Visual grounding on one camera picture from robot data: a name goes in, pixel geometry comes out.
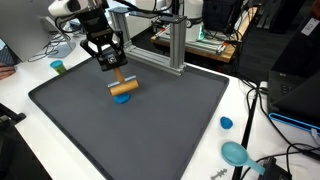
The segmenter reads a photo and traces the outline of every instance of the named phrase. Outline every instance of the blue object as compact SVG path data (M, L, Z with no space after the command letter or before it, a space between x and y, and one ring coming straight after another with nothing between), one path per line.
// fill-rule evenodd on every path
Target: blue object
M265 168L253 161L247 150L236 142L226 142L221 147L222 158L230 165L240 167L247 165L259 174L263 175Z
M220 119L220 124L223 129L230 129L233 126L232 120L224 116Z
M124 94L120 94L118 96L113 97L114 102L116 102L118 104L123 104L123 103L129 101L129 99L130 99L129 93L124 93Z
M50 66L55 69L55 68L57 68L57 67L60 67L62 64L63 64L63 63L62 63L61 60L56 60L56 61L53 61L53 62L50 64Z

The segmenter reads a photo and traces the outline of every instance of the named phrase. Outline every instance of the blue lid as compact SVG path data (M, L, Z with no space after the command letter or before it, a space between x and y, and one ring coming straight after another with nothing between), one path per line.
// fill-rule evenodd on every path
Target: blue lid
M53 62L50 64L50 66L51 66L52 68L57 68L57 67L59 67L59 66L61 66L61 65L62 65L62 61L61 61L61 60L53 61Z
M227 117L222 117L220 119L220 123L221 123L221 127L223 129L230 129L233 125L233 122L231 119L227 118Z

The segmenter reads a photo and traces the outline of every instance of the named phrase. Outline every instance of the paper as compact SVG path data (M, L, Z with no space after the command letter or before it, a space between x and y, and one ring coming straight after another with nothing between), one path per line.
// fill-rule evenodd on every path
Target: paper
M311 18L310 21L307 23L307 25L302 29L301 33L309 36L310 33L312 33L312 31L314 30L314 28L317 27L318 24L319 24L319 20Z

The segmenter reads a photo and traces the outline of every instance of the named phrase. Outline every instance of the blue spoon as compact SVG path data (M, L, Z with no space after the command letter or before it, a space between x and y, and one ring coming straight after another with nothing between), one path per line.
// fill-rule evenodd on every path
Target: blue spoon
M226 142L221 147L222 158L230 165L240 167L247 165L263 175L265 168L253 161L247 150L238 143Z

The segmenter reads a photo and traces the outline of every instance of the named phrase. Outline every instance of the aluminum frame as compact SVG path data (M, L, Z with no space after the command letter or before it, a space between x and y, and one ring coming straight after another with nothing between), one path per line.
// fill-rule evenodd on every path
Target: aluminum frame
M115 29L123 32L124 51L126 56L153 66L168 73L180 76L185 67L185 39L187 18L179 16L170 22L170 58L153 53L134 46L131 42L129 28L125 14L128 13L127 8L117 7L109 10L110 17Z

